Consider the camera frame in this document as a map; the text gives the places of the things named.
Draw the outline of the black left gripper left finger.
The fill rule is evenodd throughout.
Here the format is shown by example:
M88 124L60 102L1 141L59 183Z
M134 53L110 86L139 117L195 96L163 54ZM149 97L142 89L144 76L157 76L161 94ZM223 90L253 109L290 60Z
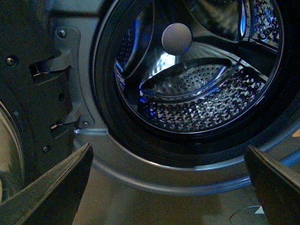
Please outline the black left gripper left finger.
M93 148L85 144L0 205L2 225L71 225L86 189Z

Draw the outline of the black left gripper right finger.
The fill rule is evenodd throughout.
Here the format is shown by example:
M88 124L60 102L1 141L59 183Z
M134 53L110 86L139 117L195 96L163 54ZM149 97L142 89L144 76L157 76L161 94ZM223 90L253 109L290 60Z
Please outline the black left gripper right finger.
M247 171L271 225L300 223L300 174L249 145L244 154Z

